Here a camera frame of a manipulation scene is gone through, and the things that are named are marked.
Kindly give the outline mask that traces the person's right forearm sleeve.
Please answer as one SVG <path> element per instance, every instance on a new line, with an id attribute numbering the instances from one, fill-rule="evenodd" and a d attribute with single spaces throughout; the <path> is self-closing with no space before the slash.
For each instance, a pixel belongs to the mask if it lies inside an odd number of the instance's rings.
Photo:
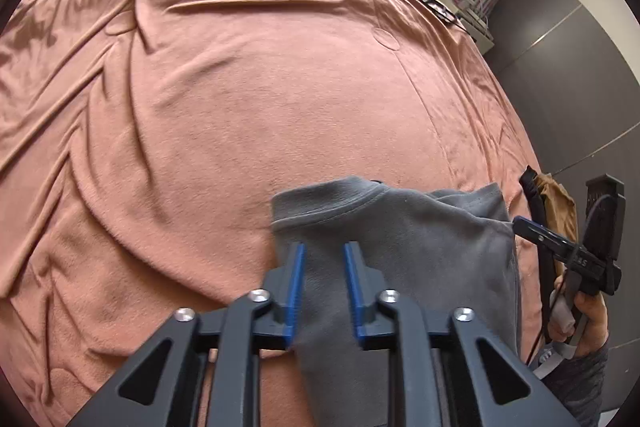
<path id="1" fill-rule="evenodd" d="M 544 384 L 581 426 L 597 426 L 608 364 L 608 343 L 583 357 L 564 360 L 544 377 Z"/>

